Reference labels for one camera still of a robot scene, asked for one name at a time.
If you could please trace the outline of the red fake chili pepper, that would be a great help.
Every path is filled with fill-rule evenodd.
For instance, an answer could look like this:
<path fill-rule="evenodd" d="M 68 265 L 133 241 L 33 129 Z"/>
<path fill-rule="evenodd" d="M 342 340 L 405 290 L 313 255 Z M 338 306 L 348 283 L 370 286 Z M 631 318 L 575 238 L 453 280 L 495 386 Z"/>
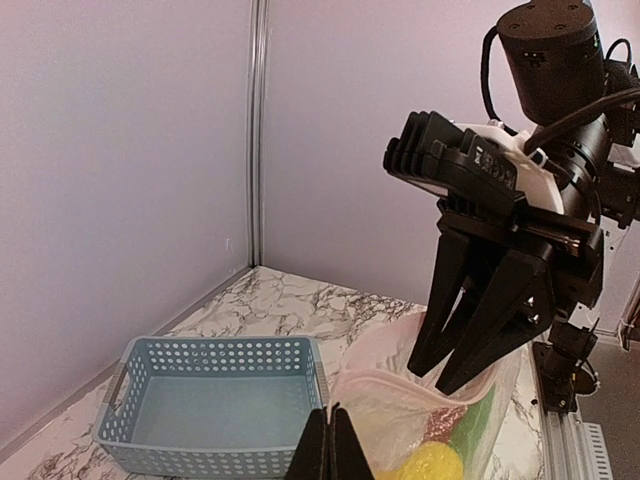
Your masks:
<path fill-rule="evenodd" d="M 464 418 L 467 410 L 466 405 L 433 410 L 425 424 L 423 441 L 449 443 L 455 427 Z"/>

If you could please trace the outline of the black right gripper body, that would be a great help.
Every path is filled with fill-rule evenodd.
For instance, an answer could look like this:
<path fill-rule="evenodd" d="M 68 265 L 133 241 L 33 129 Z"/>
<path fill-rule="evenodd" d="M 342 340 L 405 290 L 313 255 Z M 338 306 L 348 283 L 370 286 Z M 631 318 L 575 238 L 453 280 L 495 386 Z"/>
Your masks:
<path fill-rule="evenodd" d="M 512 216 L 483 218 L 472 203 L 460 198 L 440 199 L 440 231 L 468 236 L 476 252 L 494 269 L 509 250 L 547 262 L 556 303 L 596 305 L 604 282 L 604 230 L 597 224 L 540 208 L 516 205 Z"/>

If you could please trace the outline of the clear zip top bag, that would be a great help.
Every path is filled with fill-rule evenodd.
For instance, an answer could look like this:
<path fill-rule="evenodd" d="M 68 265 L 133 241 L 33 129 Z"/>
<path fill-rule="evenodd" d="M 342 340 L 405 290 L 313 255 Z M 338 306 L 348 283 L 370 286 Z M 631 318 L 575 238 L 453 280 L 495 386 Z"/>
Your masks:
<path fill-rule="evenodd" d="M 442 364 L 423 377 L 407 367 L 423 317 L 422 313 L 404 315 L 363 333 L 346 349 L 330 399 L 347 410 L 375 478 L 394 479 L 411 453 L 427 443 L 423 441 L 425 424 L 433 410 L 468 407 L 495 386 L 479 449 L 470 469 L 464 467 L 463 479 L 480 479 L 515 389 L 521 353 L 508 354 L 456 392 L 445 395 L 436 388 Z"/>

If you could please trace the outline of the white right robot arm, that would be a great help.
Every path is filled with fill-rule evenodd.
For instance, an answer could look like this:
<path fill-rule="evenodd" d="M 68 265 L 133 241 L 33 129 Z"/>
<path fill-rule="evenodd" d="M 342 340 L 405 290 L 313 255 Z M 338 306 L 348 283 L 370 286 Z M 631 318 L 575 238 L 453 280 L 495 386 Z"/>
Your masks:
<path fill-rule="evenodd" d="M 596 388 L 589 327 L 570 321 L 603 289 L 603 218 L 639 218 L 639 173 L 614 145 L 639 131 L 639 76 L 601 45 L 587 1 L 530 1 L 487 32 L 505 52 L 532 134 L 458 126 L 410 114 L 385 152 L 386 172 L 434 194 L 440 237 L 426 315 L 408 360 L 437 371 L 450 395 L 524 344 L 534 350 L 543 406 L 576 410 Z"/>

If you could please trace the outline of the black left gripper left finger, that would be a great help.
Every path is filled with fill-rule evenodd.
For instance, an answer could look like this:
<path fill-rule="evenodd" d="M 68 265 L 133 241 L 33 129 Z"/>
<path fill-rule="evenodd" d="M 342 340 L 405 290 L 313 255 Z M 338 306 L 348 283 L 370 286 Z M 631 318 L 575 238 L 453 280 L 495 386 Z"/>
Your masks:
<path fill-rule="evenodd" d="M 287 480 L 327 480 L 329 471 L 327 409 L 314 409 L 310 412 L 287 470 Z"/>

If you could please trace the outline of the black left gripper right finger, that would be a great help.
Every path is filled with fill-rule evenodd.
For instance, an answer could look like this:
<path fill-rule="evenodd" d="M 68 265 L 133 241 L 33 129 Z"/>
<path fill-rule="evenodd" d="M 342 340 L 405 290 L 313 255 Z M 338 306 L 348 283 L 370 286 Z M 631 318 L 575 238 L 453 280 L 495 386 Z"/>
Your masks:
<path fill-rule="evenodd" d="M 330 478 L 374 480 L 351 418 L 339 403 L 330 416 Z"/>

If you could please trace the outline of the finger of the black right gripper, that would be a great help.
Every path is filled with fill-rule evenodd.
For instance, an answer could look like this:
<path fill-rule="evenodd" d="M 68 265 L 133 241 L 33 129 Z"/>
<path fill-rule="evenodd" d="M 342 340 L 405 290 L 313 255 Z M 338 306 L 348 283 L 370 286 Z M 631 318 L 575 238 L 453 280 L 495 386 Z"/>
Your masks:
<path fill-rule="evenodd" d="M 427 311 L 407 367 L 424 376 L 462 339 L 500 260 L 500 248 L 459 232 L 440 235 Z"/>
<path fill-rule="evenodd" d="M 554 318 L 551 249 L 510 249 L 496 268 L 436 388 L 450 395 L 542 333 Z"/>

